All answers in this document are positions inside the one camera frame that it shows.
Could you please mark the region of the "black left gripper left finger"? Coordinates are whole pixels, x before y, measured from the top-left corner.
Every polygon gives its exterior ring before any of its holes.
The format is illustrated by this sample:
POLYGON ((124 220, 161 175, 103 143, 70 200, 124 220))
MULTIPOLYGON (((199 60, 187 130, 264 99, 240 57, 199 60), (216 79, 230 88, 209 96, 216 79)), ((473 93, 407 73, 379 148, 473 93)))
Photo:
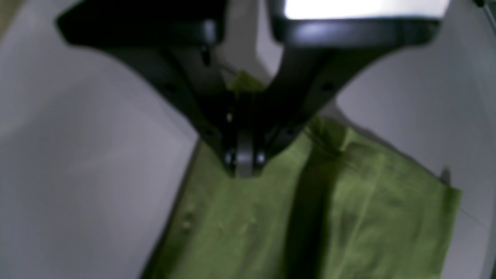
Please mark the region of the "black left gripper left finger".
POLYGON ((248 177, 248 135, 215 48, 223 41, 226 0, 82 0, 56 25, 67 43, 124 63, 179 110, 228 173, 248 177))

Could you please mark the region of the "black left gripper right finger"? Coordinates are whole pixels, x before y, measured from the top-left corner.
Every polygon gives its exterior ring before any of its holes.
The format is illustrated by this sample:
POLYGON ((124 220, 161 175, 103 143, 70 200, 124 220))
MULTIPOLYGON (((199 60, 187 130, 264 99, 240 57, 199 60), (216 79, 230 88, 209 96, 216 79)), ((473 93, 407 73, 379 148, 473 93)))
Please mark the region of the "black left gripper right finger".
POLYGON ((248 176, 376 60, 432 41, 448 0, 268 0, 284 50, 269 86, 248 95, 248 176))

